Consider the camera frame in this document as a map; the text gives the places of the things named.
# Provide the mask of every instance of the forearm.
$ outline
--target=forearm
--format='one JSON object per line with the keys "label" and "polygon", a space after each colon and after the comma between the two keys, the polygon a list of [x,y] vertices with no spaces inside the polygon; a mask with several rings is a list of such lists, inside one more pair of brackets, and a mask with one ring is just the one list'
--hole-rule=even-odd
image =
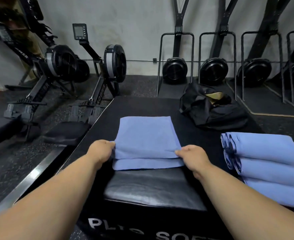
{"label": "forearm", "polygon": [[0,239],[67,239],[92,187],[96,160],[83,156],[0,215]]}
{"label": "forearm", "polygon": [[211,165],[201,184],[235,239],[294,239],[294,213]]}

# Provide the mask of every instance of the person's right arm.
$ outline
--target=person's right arm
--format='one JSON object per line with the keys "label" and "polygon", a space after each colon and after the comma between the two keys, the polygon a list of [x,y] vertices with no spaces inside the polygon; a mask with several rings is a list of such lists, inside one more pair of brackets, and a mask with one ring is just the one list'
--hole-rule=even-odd
{"label": "person's right arm", "polygon": [[294,239],[294,212],[211,164],[201,147],[188,145],[176,154],[201,182],[234,239]]}

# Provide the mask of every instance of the blue towel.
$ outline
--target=blue towel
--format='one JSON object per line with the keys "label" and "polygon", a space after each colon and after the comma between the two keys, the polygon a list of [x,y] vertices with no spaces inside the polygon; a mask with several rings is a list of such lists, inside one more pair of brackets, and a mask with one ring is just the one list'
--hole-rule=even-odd
{"label": "blue towel", "polygon": [[175,154],[181,145],[170,117],[121,118],[115,142],[114,170],[184,165]]}
{"label": "blue towel", "polygon": [[234,166],[237,173],[243,177],[294,185],[294,165],[241,157],[236,158]]}
{"label": "blue towel", "polygon": [[294,207],[294,186],[244,178],[245,184],[281,205]]}
{"label": "blue towel", "polygon": [[290,136],[228,132],[221,135],[221,140],[229,154],[294,165],[294,142]]}

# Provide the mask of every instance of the wall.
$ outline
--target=wall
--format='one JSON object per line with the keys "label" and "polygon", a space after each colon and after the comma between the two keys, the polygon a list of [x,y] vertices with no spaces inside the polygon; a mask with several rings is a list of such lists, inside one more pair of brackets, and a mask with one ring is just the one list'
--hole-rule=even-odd
{"label": "wall", "polygon": [[19,57],[0,41],[0,90],[17,85],[25,73]]}
{"label": "wall", "polygon": [[[72,23],[86,23],[89,41],[101,56],[109,44],[123,46],[127,60],[152,60],[159,58],[160,37],[164,32],[174,31],[172,0],[38,0],[45,16],[44,23],[53,29],[59,38],[57,43],[67,44],[82,59],[89,54],[73,38]],[[229,29],[237,34],[237,60],[240,61],[240,37],[245,31],[257,30],[260,26],[267,0],[239,0],[229,21]],[[193,32],[195,60],[198,60],[198,37],[202,32],[215,31],[218,0],[190,0],[184,19],[184,31]],[[284,59],[287,59],[286,34],[294,30],[294,0],[280,17],[280,32],[284,36]],[[249,53],[254,35],[245,38],[245,56]],[[202,57],[209,56],[213,36],[202,41]],[[232,38],[224,41],[221,57],[232,60]],[[173,37],[164,38],[163,57],[172,56]],[[181,57],[191,60],[191,38],[182,39]],[[278,60],[278,45],[272,38],[264,53],[265,58]],[[198,63],[194,64],[197,75]],[[148,61],[128,61],[128,74],[157,75],[158,66]],[[233,66],[230,65],[229,76]]]}

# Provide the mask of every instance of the person's left arm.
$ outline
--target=person's left arm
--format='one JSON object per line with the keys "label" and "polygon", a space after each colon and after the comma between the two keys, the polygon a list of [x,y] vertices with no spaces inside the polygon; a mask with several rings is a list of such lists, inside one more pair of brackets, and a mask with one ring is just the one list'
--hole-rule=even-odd
{"label": "person's left arm", "polygon": [[95,141],[86,155],[0,215],[0,240],[68,239],[115,143]]}

